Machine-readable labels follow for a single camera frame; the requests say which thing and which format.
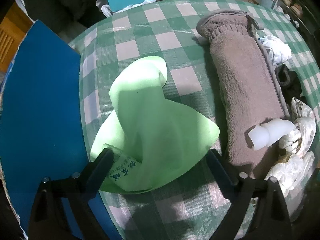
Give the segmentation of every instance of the green fabric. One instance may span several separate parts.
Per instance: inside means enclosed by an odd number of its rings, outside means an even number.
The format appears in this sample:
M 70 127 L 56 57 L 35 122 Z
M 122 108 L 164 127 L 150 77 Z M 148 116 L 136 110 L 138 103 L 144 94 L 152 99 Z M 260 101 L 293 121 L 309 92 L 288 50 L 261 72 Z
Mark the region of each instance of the green fabric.
M 320 72 L 310 49 L 283 14 L 235 0 L 164 0 L 146 4 L 100 21 L 70 43 L 81 55 L 80 111 L 88 153 L 99 128 L 113 111 L 109 96 L 112 83 L 129 64 L 151 55 L 162 57 L 167 64 L 164 97 L 216 120 L 220 136 L 215 148 L 224 151 L 227 127 L 219 78 L 209 43 L 195 30 L 202 16 L 223 8 L 252 13 L 265 27 L 263 31 L 257 30 L 256 36 L 277 36 L 291 48 L 292 59 L 286 65 L 297 72 L 303 94 L 315 113 L 317 131 L 312 150 L 316 161 L 319 159 Z M 161 43 L 163 35 L 172 38 L 172 42 Z M 186 69 L 194 71 L 201 90 L 179 93 L 179 84 L 174 82 L 177 75 L 172 73 Z M 230 207 L 203 159 L 159 189 L 134 195 L 100 191 L 100 195 L 121 236 L 130 240 L 209 239 Z M 296 202 L 294 191 L 286 202 L 288 205 Z M 238 238 L 249 227 L 255 206 L 252 200 Z
M 149 56 L 130 64 L 110 88 L 113 112 L 91 148 L 95 160 L 107 147 L 114 164 L 100 190 L 142 193 L 190 170 L 219 136 L 219 128 L 189 106 L 164 98 L 167 66 Z

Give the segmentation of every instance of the black cloth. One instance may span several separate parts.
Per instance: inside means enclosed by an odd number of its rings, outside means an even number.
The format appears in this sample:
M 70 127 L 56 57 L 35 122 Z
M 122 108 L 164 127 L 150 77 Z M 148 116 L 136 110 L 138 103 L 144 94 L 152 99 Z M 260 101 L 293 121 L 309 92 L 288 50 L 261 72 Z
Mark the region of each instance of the black cloth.
M 282 64 L 275 69 L 275 73 L 287 105 L 291 106 L 293 97 L 307 104 L 307 99 L 304 96 L 300 96 L 302 88 L 295 71 L 289 70 L 286 64 Z

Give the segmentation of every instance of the white plastic pipe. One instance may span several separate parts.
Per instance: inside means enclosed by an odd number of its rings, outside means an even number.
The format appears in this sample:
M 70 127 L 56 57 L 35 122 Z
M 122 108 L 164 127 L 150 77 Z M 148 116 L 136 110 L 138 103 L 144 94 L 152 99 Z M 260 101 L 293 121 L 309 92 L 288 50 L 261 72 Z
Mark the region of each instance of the white plastic pipe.
M 295 128 L 296 126 L 292 122 L 276 118 L 257 125 L 248 133 L 248 136 L 253 143 L 253 150 L 257 151 L 265 146 L 269 147 Z

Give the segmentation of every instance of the silver rivet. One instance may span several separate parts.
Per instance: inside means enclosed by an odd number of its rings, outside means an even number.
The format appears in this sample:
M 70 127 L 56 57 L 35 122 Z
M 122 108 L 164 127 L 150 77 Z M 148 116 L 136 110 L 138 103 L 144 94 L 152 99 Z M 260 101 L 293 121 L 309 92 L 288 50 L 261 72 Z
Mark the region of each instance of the silver rivet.
M 71 175 L 71 177 L 72 177 L 73 179 L 79 178 L 79 176 L 80 176 L 80 172 L 74 172 L 74 173 L 72 173 L 72 175 Z
M 240 172 L 239 176 L 243 179 L 246 179 L 248 177 L 248 174 L 246 174 L 245 172 Z
M 278 179 L 274 176 L 271 176 L 269 179 L 274 183 L 276 183 L 278 181 Z
M 44 178 L 42 179 L 42 182 L 43 182 L 43 183 L 46 183 L 46 182 L 49 181 L 49 179 L 50 179 L 49 177 L 44 177 Z

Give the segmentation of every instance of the floor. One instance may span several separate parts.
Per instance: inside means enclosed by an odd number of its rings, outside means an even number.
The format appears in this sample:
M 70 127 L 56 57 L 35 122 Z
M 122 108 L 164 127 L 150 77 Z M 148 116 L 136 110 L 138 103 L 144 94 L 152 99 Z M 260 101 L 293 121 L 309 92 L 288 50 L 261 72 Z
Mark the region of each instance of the floor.
M 66 28 L 58 33 L 58 36 L 64 40 L 66 43 L 69 43 L 74 38 L 76 38 L 79 34 L 85 31 L 86 28 L 78 22 L 72 22 Z

